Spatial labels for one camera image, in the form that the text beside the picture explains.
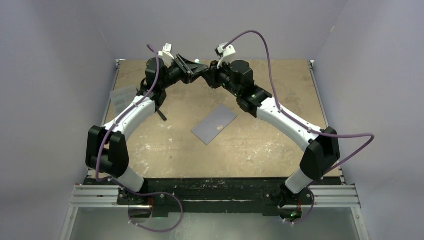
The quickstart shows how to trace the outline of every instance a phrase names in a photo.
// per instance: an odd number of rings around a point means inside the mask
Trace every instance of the gray mat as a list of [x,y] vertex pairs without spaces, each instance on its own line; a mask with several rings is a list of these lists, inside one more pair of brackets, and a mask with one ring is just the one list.
[[233,111],[221,104],[199,122],[191,132],[208,145],[236,117],[237,115]]

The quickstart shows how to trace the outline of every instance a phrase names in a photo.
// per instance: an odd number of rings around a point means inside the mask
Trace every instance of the gray wall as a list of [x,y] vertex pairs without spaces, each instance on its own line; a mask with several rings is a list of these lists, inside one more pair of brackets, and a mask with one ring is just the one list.
[[0,2],[0,239],[58,239],[114,58],[89,6]]
[[[187,58],[215,59],[214,49],[245,30],[268,41],[274,59],[315,59],[347,0],[88,0],[114,56],[149,59],[145,47],[173,44]],[[264,59],[255,35],[235,43],[237,57]]]
[[349,0],[314,65],[329,123],[375,133],[343,167],[373,240],[424,239],[423,12],[422,0]]

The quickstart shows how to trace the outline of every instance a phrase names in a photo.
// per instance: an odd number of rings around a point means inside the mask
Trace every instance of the clear plastic box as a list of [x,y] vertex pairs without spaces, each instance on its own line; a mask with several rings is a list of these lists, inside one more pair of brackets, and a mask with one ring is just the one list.
[[137,95],[135,85],[119,88],[110,92],[110,101],[115,112],[115,117],[121,114]]

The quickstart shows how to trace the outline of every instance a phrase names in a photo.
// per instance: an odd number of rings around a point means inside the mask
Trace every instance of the wooden table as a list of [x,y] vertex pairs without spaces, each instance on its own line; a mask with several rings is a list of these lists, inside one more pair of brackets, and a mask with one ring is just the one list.
[[[248,60],[255,83],[272,93],[266,60]],[[125,60],[115,89],[135,85],[145,77],[146,61]],[[273,60],[272,75],[280,103],[306,121],[325,127],[315,85],[306,60]],[[289,177],[303,152],[272,125],[243,112],[223,88],[210,89],[199,78],[166,90],[160,110],[149,117],[127,142],[130,165],[147,178]],[[237,114],[211,143],[205,145],[191,129],[218,105]],[[115,117],[110,106],[106,122]],[[328,176],[339,176],[339,171]]]

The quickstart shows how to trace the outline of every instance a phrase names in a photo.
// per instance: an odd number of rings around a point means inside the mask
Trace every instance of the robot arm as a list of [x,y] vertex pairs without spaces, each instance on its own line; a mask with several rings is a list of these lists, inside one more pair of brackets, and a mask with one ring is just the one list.
[[[109,149],[103,150],[100,160],[100,171],[118,179],[121,184],[134,192],[143,192],[142,188],[147,188],[148,184],[142,176],[137,175],[129,166],[127,140],[142,122],[162,106],[167,97],[166,89],[168,87],[179,81],[190,84],[199,77],[203,77],[212,89],[223,87],[229,91],[236,97],[236,101],[242,110],[273,125],[291,138],[304,152],[300,168],[281,185],[281,197],[283,199],[293,198],[293,195],[298,194],[312,181],[321,179],[324,173],[340,158],[338,140],[311,133],[280,113],[273,96],[263,88],[255,85],[253,70],[250,68],[249,63],[242,60],[228,63],[234,56],[235,50],[231,45],[223,49],[223,45],[221,44],[215,50],[220,56],[220,60],[213,61],[210,66],[188,61],[178,54],[173,57],[170,53],[171,47],[166,45],[159,55],[170,66],[167,67],[162,59],[159,61],[159,78],[156,87],[148,98],[137,105],[137,102],[152,86],[156,76],[156,60],[154,58],[150,59],[147,62],[145,71],[146,78],[141,82],[140,91],[132,102],[132,105],[135,105],[134,109],[123,117],[118,124],[116,120],[121,117],[120,115],[103,127],[93,126],[90,129],[86,165],[90,168],[96,167],[100,144],[107,130],[113,124],[117,124],[108,139],[110,143]],[[325,130],[321,129],[285,107],[281,107],[291,117],[313,130],[337,134],[331,127]]]

